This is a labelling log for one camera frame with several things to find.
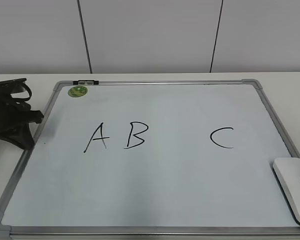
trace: black clip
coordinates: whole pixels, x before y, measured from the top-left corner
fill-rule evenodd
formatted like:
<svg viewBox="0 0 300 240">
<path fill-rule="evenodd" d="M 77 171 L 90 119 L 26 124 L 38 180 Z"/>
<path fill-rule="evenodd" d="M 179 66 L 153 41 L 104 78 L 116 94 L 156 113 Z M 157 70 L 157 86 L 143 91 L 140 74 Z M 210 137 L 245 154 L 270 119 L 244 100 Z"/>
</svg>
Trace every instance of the black clip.
<svg viewBox="0 0 300 240">
<path fill-rule="evenodd" d="M 21 149 L 32 149 L 35 141 L 30 133 L 29 123 L 40 124 L 44 118 L 41 111 L 32 111 L 32 92 L 25 84 L 26 78 L 0 81 L 0 140 L 7 141 Z M 26 98 L 12 97 L 11 94 L 27 91 Z"/>
<path fill-rule="evenodd" d="M 99 85 L 98 80 L 77 80 L 72 82 L 73 85 Z"/>
</svg>

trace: whiteboard frame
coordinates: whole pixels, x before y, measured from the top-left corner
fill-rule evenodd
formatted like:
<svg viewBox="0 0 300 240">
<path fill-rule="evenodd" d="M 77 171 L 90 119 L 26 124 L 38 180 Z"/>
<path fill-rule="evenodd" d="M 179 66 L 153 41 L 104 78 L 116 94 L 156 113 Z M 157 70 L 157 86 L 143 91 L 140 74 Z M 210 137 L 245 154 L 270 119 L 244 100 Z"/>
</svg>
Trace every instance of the whiteboard frame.
<svg viewBox="0 0 300 240">
<path fill-rule="evenodd" d="M 37 142 L 61 89 L 73 85 L 252 85 L 268 111 L 290 155 L 300 158 L 300 154 L 275 113 L 261 84 L 255 79 L 242 80 L 197 80 L 197 81 L 60 81 L 43 111 L 44 120 L 38 126 L 34 141 Z M 8 184 L 0 198 L 0 239 L 11 238 L 53 238 L 64 239 L 300 239 L 300 226 L 297 227 L 66 227 L 66 226 L 9 226 L 2 225 L 4 212 L 22 173 L 31 157 L 32 150 L 25 150 L 16 165 Z"/>
</svg>

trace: whiteboard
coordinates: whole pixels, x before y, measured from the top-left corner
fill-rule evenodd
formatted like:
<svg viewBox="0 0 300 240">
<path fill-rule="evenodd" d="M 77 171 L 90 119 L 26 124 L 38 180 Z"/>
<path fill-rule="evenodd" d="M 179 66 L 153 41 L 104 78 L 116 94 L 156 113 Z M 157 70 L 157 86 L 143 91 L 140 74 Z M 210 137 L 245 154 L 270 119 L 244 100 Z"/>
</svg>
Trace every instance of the whiteboard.
<svg viewBox="0 0 300 240">
<path fill-rule="evenodd" d="M 72 87 L 2 224 L 298 226 L 272 171 L 290 154 L 252 85 L 96 85 L 76 98 Z"/>
</svg>

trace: table surface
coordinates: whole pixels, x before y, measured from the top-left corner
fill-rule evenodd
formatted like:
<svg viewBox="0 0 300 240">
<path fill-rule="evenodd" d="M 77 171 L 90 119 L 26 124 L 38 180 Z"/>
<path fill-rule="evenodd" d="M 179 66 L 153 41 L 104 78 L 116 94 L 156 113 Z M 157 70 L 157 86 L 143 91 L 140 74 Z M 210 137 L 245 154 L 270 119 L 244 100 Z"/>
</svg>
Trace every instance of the table surface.
<svg viewBox="0 0 300 240">
<path fill-rule="evenodd" d="M 257 79 L 300 152 L 300 72 L 165 73 L 165 74 L 3 74 L 0 81 L 27 78 L 33 110 L 45 108 L 59 81 L 195 81 Z M 32 132 L 36 125 L 30 126 Z M 22 150 L 0 141 L 0 196 L 19 161 Z"/>
</svg>

